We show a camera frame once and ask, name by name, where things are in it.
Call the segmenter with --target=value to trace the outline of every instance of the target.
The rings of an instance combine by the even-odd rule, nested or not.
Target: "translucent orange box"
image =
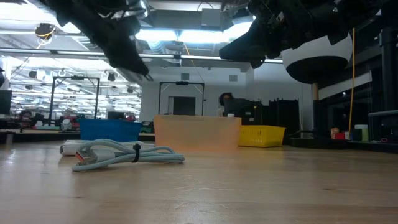
[[[241,118],[155,116],[155,143],[180,151],[235,151]]]

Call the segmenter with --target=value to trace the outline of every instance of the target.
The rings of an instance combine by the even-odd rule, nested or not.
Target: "black hair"
[[[224,106],[224,96],[229,96],[231,99],[234,98],[232,93],[223,93],[221,96],[218,98],[218,102],[220,103],[221,106]]]

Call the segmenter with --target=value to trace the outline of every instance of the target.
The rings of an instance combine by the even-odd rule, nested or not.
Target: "doorway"
[[[195,116],[196,98],[185,96],[169,97],[169,114]]]

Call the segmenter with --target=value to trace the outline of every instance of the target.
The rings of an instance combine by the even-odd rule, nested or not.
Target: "gray cable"
[[[72,167],[72,171],[81,172],[90,169],[96,169],[100,167],[106,167],[111,164],[120,162],[132,162],[136,157],[136,151],[129,149],[122,144],[112,141],[109,139],[98,139],[83,143],[78,151],[89,152],[93,146],[107,146],[115,148],[121,152],[116,152],[114,159],[107,161],[96,162],[88,165],[75,165]],[[167,150],[168,152],[156,152],[158,150]],[[169,162],[169,163],[182,163],[185,160],[184,156],[175,153],[171,148],[165,146],[153,147],[150,149],[142,149],[139,153],[138,162]]]

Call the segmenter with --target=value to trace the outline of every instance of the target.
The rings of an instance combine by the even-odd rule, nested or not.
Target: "wooden table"
[[[0,223],[398,223],[398,156],[284,147],[74,173],[60,142],[0,148]]]

